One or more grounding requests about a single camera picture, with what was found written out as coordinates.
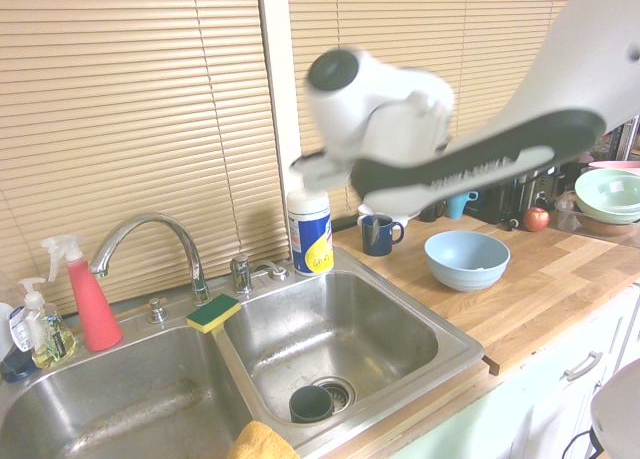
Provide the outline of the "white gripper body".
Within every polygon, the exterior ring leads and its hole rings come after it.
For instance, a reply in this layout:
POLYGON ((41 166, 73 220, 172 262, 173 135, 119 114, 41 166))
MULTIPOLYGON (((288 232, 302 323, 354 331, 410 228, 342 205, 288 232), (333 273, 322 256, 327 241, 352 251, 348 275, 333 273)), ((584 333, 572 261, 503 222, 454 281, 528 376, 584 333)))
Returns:
POLYGON ((311 190, 331 190, 349 183, 358 150, 354 148, 305 154, 290 164, 290 170, 302 176, 303 185, 311 190))

